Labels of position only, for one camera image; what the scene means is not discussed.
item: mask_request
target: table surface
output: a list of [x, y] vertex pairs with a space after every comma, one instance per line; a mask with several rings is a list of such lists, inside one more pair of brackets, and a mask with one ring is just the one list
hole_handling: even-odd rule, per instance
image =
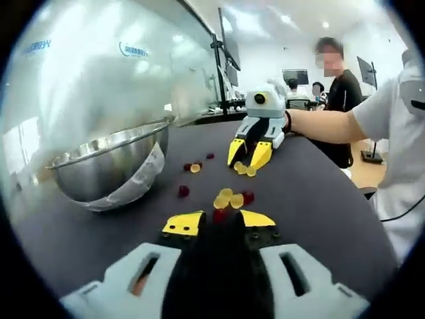
[[[307, 139], [288, 136], [256, 177], [226, 166], [240, 122], [170, 129], [167, 161], [152, 189], [139, 201], [96, 214], [42, 183], [37, 199], [23, 192], [15, 209], [29, 213], [15, 225], [22, 245], [47, 284], [63, 296], [92, 280], [143, 242], [154, 241], [168, 217], [199, 209], [212, 212], [224, 187], [249, 189], [247, 209], [269, 215], [287, 243], [297, 243], [342, 282], [371, 298], [396, 269], [391, 245], [371, 206], [347, 176]], [[207, 153], [215, 158], [206, 160]], [[183, 171], [197, 160], [202, 170]], [[189, 186], [178, 199], [180, 185]]]

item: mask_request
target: wristband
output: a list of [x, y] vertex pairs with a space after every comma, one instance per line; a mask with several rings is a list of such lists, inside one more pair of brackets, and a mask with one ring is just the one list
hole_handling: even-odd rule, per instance
[[286, 114], [286, 118], [288, 119], [288, 125], [285, 126], [284, 133], [287, 134], [291, 132], [292, 119], [291, 119], [291, 114], [287, 110], [285, 110], [285, 114]]

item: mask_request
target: human arm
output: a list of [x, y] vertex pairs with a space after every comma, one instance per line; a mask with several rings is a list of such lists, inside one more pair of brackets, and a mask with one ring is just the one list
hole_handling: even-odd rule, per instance
[[314, 140], [344, 144], [366, 138], [352, 112], [288, 110], [291, 130]]
[[288, 110], [291, 130], [322, 142], [344, 144], [388, 138], [389, 114], [396, 82], [390, 81], [349, 112]]

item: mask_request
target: person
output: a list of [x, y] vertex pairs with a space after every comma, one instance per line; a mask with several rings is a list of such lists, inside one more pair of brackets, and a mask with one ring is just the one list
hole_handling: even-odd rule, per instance
[[308, 96], [298, 92], [298, 80], [296, 78], [290, 78], [288, 86], [290, 88], [290, 91], [286, 94], [288, 100], [309, 100]]
[[286, 111], [286, 130], [315, 140], [342, 144], [389, 139], [386, 174], [370, 201], [400, 262], [425, 217], [425, 81], [420, 71], [418, 57], [408, 61], [396, 78], [348, 112], [334, 110], [337, 99], [329, 101], [327, 112]]
[[325, 110], [348, 112], [363, 100], [359, 81], [345, 67], [344, 47], [335, 38], [320, 38], [315, 46], [317, 64], [325, 77], [334, 76]]
[[327, 104], [327, 94], [325, 93], [325, 87], [320, 82], [314, 82], [312, 85], [311, 93], [315, 97], [318, 105]]
[[[323, 68], [324, 76], [334, 76], [329, 90], [325, 111], [348, 112], [360, 104], [363, 96], [360, 84], [354, 74], [345, 67], [343, 45], [335, 38], [320, 38], [315, 46], [316, 63]], [[351, 145], [330, 144], [311, 138], [328, 158], [338, 167], [345, 169], [353, 165]]]

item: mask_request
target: ceiling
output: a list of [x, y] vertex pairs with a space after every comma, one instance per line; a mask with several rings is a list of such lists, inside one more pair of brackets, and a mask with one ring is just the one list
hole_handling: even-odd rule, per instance
[[[285, 45], [288, 41], [314, 41], [319, 37], [340, 37], [357, 23], [386, 19], [377, 0], [188, 0], [202, 18], [220, 33], [217, 8], [226, 9], [242, 21], [233, 27], [238, 42], [270, 42]], [[290, 18], [282, 22], [282, 16]], [[329, 28], [322, 27], [323, 22]]]

